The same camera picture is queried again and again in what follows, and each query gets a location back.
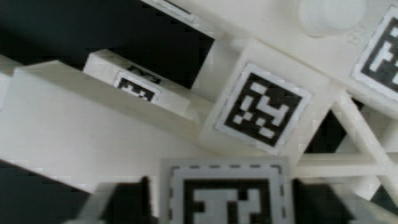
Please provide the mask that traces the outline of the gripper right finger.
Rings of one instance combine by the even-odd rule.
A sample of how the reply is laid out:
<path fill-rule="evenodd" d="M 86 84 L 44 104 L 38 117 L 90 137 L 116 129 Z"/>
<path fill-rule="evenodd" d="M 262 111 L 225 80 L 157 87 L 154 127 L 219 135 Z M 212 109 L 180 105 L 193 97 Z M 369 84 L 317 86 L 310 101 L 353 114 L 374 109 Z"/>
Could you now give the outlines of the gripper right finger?
<path fill-rule="evenodd" d="M 294 224 L 385 224 L 362 205 L 351 206 L 326 183 L 292 180 Z"/>

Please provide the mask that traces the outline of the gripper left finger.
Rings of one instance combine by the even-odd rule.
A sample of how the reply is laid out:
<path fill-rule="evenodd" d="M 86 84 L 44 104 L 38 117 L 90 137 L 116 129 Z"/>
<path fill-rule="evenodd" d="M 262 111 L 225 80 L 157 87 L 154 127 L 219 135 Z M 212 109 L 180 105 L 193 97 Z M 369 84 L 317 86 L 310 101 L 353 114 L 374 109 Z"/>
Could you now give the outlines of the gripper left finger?
<path fill-rule="evenodd" d="M 150 183 L 100 183 L 77 215 L 63 224 L 155 224 L 150 207 Z"/>

